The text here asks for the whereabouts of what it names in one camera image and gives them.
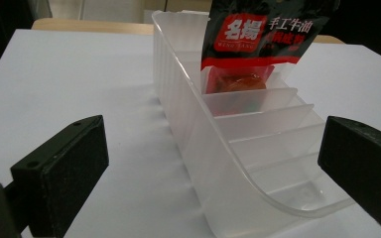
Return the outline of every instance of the red food item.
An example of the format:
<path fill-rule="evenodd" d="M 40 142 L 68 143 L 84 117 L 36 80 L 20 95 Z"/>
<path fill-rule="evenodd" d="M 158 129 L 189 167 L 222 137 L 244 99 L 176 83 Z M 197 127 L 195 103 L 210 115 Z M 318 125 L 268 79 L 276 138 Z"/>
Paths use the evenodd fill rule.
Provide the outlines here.
<path fill-rule="evenodd" d="M 264 80 L 256 74 L 220 76 L 216 79 L 215 83 L 216 92 L 244 91 L 266 88 Z"/>
<path fill-rule="evenodd" d="M 239 68 L 213 67 L 207 76 L 205 93 L 265 89 L 273 65 Z"/>

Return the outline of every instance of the red package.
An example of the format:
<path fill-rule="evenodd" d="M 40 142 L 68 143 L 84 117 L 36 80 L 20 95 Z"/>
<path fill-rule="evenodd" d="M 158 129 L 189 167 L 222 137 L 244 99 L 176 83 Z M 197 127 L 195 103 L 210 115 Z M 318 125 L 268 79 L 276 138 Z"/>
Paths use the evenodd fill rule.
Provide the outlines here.
<path fill-rule="evenodd" d="M 339 0 L 213 0 L 202 47 L 203 93 L 263 89 L 296 64 Z"/>

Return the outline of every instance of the wooden edge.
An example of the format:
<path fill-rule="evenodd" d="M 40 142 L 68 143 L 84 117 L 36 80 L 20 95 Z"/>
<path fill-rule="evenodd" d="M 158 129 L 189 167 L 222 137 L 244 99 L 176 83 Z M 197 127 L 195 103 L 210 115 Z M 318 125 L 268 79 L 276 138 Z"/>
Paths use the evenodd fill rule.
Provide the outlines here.
<path fill-rule="evenodd" d="M 314 39 L 314 43 L 345 44 L 342 40 L 328 35 L 318 35 Z"/>
<path fill-rule="evenodd" d="M 139 35 L 154 34 L 154 26 L 152 24 L 99 22 L 57 18 L 43 18 L 36 20 L 32 29 L 46 31 L 127 33 Z"/>

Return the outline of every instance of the white surface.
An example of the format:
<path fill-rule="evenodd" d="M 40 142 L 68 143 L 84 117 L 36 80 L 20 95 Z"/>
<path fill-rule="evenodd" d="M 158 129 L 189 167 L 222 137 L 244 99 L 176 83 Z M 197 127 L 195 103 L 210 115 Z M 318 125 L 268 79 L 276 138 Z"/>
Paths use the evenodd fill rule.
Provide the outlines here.
<path fill-rule="evenodd" d="M 4 185 L 12 180 L 12 165 L 67 124 L 95 114 L 104 116 L 110 166 L 66 237 L 213 237 L 153 89 L 152 46 L 150 36 L 17 31 L 0 61 L 0 181 Z M 364 115 L 359 113 L 368 113 L 352 112 L 356 105 L 329 103 L 338 102 L 335 93 L 332 100 L 324 100 L 327 104 L 320 104 L 320 97 L 305 82 L 320 77 L 328 80 L 329 88 L 342 86 L 334 79 L 352 70 L 366 80 L 374 76 L 366 70 L 372 66 L 381 75 L 380 57 L 362 47 L 337 45 L 314 46 L 306 56 L 288 83 L 299 89 L 307 103 L 316 104 L 319 115 L 341 115 L 332 111 L 340 107 L 356 119 Z M 358 61 L 343 63 L 352 58 Z M 326 72 L 318 69 L 324 65 Z M 366 94 L 368 87 L 345 81 L 357 96 Z M 381 98 L 381 89 L 376 94 Z M 381 122 L 381 112 L 366 115 L 366 123 Z M 28 230 L 23 237 L 30 237 Z M 353 205 L 274 237 L 376 238 L 381 237 L 381 228 Z"/>
<path fill-rule="evenodd" d="M 381 130 L 381 56 L 363 46 L 312 44 L 287 83 L 315 112 Z"/>

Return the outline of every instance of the clear plastic tray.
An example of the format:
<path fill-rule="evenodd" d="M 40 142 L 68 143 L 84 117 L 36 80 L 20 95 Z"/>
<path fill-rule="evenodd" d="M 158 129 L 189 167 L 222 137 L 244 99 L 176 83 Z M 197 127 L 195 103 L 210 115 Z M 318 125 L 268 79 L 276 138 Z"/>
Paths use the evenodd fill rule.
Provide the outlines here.
<path fill-rule="evenodd" d="M 264 237 L 353 200 L 318 166 L 324 122 L 286 85 L 201 94 L 206 15 L 153 15 L 154 84 L 217 237 Z"/>

